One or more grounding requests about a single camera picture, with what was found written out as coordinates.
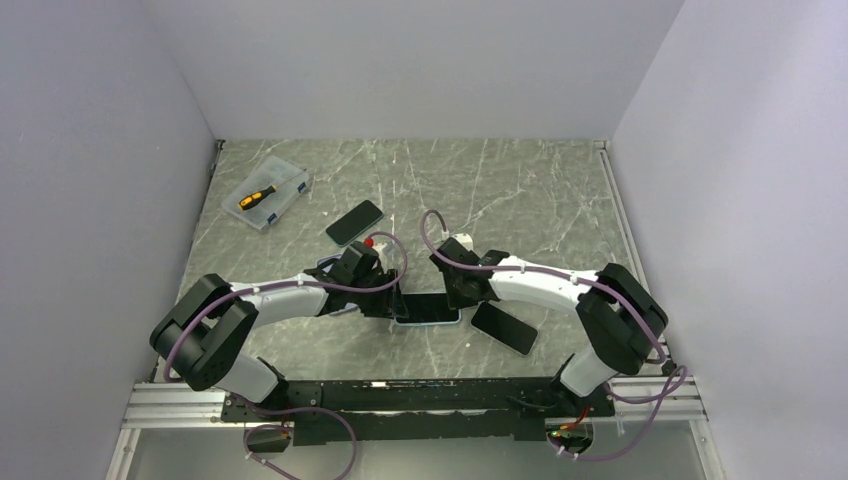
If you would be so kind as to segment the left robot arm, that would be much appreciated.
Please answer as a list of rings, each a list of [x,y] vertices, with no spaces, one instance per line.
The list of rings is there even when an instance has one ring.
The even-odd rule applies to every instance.
[[[150,347],[194,391],[211,387],[247,400],[264,420],[289,405],[289,383],[269,362],[242,348],[262,326],[328,316],[356,306],[365,316],[390,316],[404,268],[385,268],[379,253],[355,241],[341,254],[283,280],[230,283],[207,274],[157,324]]]

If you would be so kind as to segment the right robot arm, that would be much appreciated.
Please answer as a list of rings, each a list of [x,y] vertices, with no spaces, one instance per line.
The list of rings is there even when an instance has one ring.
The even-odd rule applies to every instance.
[[[430,251],[453,300],[523,302],[577,315],[589,345],[565,361],[550,391],[553,406],[564,415],[578,413],[611,378],[638,374],[652,354],[657,363],[667,358],[660,344],[666,313],[619,264],[575,271],[497,250],[478,256],[457,237]]]

